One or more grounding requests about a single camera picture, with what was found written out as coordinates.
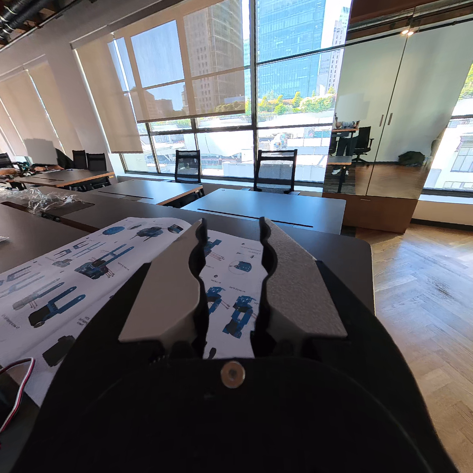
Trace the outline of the cream roller blind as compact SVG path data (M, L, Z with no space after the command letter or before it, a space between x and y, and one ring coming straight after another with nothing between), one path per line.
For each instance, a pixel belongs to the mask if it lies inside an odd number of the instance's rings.
M19 73L0 83L1 129L13 155L26 157L28 152L20 133L24 124L21 97L18 95L23 79L24 74Z
M50 128L51 128L51 130L52 130L52 133L53 133L53 135L54 135L54 137L55 137L55 142L54 142L54 143L55 143L55 145L56 145L56 144L59 145L59 149L60 149L61 151L63 151L64 149L63 149L62 143L61 143L61 141L59 140L59 137L58 137L58 135L57 135L57 132L56 132L56 130L55 130L54 126L53 126L53 123L52 123L52 121L51 121L50 115L49 115L48 112L47 112L47 109L46 109L45 104L44 104L44 102L43 102L43 100L42 100L42 97L41 97L41 95L40 95L40 93L39 93L39 91L38 91L38 88L37 88L37 86L36 86L34 80L33 80L33 77L32 77L32 75L31 75L31 71L30 71L29 69L26 69L26 71L27 71L27 73L28 73L28 75L29 75L29 77L30 77L30 80L31 80L31 82L32 82L32 85L33 85L33 87L34 87L34 89L35 89L35 92L36 92L36 94L37 94L37 96L38 96L38 98L39 98L39 101L40 101L40 103L41 103L41 106L42 106L42 108L43 108L43 110L44 110L46 119L47 119L47 121L48 121L48 123L49 123L49 126L50 126Z

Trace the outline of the clear plastic wrapping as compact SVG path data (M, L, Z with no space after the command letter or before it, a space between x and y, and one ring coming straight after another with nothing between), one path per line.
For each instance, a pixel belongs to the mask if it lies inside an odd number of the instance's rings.
M62 216L92 205L74 195L65 195L58 192L43 193L39 188L12 191L1 186L0 197L1 203L14 204L19 206L21 210L37 215L57 211L58 215Z

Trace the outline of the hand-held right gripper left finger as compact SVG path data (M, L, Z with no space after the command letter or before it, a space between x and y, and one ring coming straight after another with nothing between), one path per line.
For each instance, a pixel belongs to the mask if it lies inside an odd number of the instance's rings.
M209 309L199 275L205 267L207 237L203 218L152 261L118 337L120 342L157 340L166 353L186 342L203 357Z

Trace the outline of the printed instruction booklet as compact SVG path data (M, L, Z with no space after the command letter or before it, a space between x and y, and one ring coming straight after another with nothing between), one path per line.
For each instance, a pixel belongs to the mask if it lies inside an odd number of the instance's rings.
M128 217L1 270L0 358L34 358L26 393L40 406L65 355L92 317L144 263L191 224ZM204 281L210 324L205 358L253 358L250 332L267 272L259 241L208 230Z

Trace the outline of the wood edged desk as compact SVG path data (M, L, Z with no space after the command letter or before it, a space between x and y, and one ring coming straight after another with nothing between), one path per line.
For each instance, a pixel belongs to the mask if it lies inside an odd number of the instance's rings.
M115 177L112 172L89 171L80 169L55 170L26 177L13 178L14 182L21 184L64 188L67 186L80 185L82 183L102 178Z

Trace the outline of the black ceiling pipes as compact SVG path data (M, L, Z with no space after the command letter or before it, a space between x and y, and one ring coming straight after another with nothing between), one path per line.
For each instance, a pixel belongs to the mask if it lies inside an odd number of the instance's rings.
M11 33L36 15L50 0L18 0L5 5L0 15L1 43L8 40Z

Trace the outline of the white roller blind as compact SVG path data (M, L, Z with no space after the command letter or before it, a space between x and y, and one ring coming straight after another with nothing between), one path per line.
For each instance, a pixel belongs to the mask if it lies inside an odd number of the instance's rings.
M107 142L112 153L142 153L130 100L122 76L113 35L107 34L76 49Z

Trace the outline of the large office window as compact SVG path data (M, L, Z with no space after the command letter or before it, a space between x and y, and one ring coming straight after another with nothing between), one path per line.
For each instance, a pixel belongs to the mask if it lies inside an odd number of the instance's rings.
M295 179L321 182L351 1L241 1L245 112L137 122L142 153L127 173L174 173L176 150L199 150L211 178L252 178L258 150L298 151Z
M430 193L473 191L473 67L441 137L424 184Z

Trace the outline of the black mesh office chair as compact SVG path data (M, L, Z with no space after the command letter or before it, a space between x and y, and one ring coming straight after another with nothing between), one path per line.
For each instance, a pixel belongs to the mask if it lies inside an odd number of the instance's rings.
M199 150L176 150L174 181L183 184L201 184L201 154Z
M258 150L253 191L298 195L294 191L297 150Z

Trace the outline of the translucent roller blind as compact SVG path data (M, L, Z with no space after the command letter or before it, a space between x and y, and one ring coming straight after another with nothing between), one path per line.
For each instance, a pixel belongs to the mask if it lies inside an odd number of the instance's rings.
M241 1L184 1L114 37L138 123L245 112Z

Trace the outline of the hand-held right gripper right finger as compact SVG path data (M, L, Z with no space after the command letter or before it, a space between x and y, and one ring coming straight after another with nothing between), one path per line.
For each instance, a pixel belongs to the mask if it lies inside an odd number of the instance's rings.
M299 355L309 340L346 340L347 331L317 266L317 260L266 217L260 217L262 283L251 346L256 358L285 345Z

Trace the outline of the grey slotted desk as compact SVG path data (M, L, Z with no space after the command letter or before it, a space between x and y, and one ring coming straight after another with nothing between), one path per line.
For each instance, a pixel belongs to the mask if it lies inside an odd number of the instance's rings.
M199 183L184 184L135 179L88 191L86 194L97 194L100 196L128 199L141 203L166 205L187 195L197 194L202 190L203 186Z
M182 209L252 220L266 217L277 224L339 235L345 205L341 199L218 189Z

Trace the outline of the mirrored cabinet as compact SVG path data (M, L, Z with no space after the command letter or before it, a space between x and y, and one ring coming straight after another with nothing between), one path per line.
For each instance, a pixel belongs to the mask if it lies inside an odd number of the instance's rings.
M409 1L349 27L323 197L404 233L472 66L472 1Z

